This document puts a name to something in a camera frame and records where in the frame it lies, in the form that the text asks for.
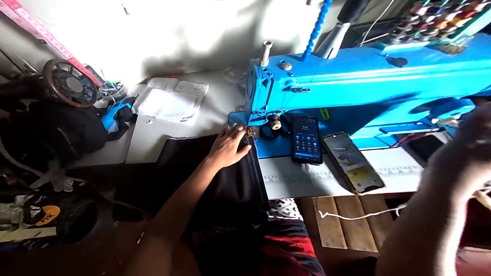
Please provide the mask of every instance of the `paper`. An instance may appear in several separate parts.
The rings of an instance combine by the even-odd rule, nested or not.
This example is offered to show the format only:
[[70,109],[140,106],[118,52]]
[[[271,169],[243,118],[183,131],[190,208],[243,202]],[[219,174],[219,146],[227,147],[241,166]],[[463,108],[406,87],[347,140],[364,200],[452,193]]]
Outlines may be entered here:
[[197,97],[153,88],[138,108],[138,114],[179,122],[194,113]]
[[174,78],[151,78],[147,84],[147,89],[161,89],[167,91],[174,91],[177,84],[179,83],[178,79]]
[[[208,88],[209,86],[207,84],[202,84],[202,83],[191,83],[191,82],[179,81],[178,79],[171,79],[171,78],[152,78],[148,82],[145,91],[135,101],[135,104],[132,107],[132,111],[133,113],[145,115],[141,113],[139,109],[141,108],[142,103],[146,101],[146,98],[148,97],[152,89],[173,91],[182,95],[194,96],[196,100],[194,102],[192,110],[187,112],[185,115],[180,116],[179,119],[175,118],[176,113],[174,110],[169,113],[170,115],[165,115],[165,117],[167,117],[166,120],[180,122],[192,126],[197,120],[199,108],[201,106],[201,103],[203,102],[203,98],[205,97],[206,92],[208,91]],[[163,118],[164,116],[163,110],[161,114],[162,115],[160,117],[156,117],[156,116],[154,117]]]

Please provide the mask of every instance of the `green label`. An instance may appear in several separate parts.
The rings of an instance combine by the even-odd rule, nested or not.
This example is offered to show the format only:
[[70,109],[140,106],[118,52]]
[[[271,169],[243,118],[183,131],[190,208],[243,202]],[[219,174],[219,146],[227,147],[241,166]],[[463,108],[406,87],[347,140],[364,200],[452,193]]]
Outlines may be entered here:
[[329,120],[329,112],[327,110],[327,108],[321,108],[319,109],[321,114],[322,114],[322,118],[324,118],[324,120]]

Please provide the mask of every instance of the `wooden board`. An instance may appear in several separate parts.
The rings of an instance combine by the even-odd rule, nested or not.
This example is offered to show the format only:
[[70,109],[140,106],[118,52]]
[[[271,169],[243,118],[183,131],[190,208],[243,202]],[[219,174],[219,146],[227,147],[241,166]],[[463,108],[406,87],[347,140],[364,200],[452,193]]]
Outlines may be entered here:
[[[383,196],[380,194],[364,195],[360,196],[359,199],[365,214],[372,214],[388,209]],[[368,217],[367,220],[375,244],[377,245],[378,250],[380,250],[394,220],[392,220],[392,216],[389,212]]]
[[336,203],[333,197],[318,197],[313,198],[312,203],[314,205],[315,215],[317,219],[317,227],[319,229],[319,235],[321,236],[321,244],[324,247],[347,249],[346,241],[343,235],[343,229],[341,228],[341,222],[339,218],[333,216],[325,216],[321,218],[321,214],[329,212],[330,214],[338,214]]
[[0,243],[21,241],[56,235],[56,227],[22,229],[15,231],[0,231]]
[[[334,198],[339,215],[356,218],[365,215],[357,195]],[[346,245],[349,249],[378,252],[367,219],[341,220]]]

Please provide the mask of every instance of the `black smartphone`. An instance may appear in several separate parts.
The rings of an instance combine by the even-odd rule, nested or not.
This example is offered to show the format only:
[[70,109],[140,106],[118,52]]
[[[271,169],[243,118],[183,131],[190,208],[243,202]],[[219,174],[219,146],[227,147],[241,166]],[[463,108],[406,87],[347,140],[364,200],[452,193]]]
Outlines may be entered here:
[[293,116],[291,134],[292,159],[294,162],[322,164],[317,118]]

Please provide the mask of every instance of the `white table top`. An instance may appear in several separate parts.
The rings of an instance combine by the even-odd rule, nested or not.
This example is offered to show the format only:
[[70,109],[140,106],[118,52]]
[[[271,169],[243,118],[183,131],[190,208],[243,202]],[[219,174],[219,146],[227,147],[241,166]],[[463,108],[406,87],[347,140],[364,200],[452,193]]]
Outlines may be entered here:
[[[107,142],[104,148],[85,155],[75,166],[109,165],[125,161],[155,162],[169,137],[199,137],[218,133],[227,126],[230,111],[246,103],[244,92],[236,84],[228,82],[221,70],[183,74],[178,79],[210,85],[194,126],[138,116],[136,124],[130,125],[121,139]],[[137,85],[134,91],[143,91],[144,88],[144,84]],[[363,151],[363,154],[386,184],[385,188],[370,193],[416,191],[422,167],[403,148]],[[310,166],[308,171],[289,157],[260,159],[259,164],[270,199],[352,195],[346,184],[340,184],[325,164]]]
[[177,76],[180,81],[207,83],[210,85],[193,126],[138,116],[131,139],[126,163],[150,163],[157,161],[165,141],[169,137],[199,137],[218,133],[227,126],[227,116],[237,106],[246,104],[245,96],[237,86],[229,83],[223,71],[205,71]]

